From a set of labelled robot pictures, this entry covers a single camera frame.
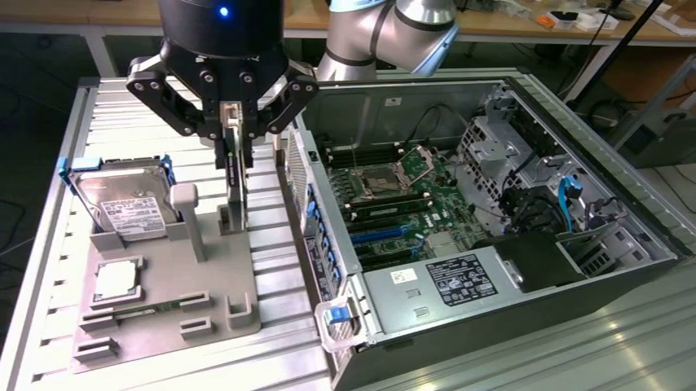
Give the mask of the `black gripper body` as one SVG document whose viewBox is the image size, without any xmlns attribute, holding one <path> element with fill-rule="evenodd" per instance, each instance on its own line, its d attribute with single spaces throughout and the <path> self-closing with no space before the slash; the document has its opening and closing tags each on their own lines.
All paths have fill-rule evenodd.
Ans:
<svg viewBox="0 0 696 391">
<path fill-rule="evenodd" d="M 191 92 L 255 101 L 288 67 L 281 1 L 160 1 L 163 64 Z"/>
</svg>

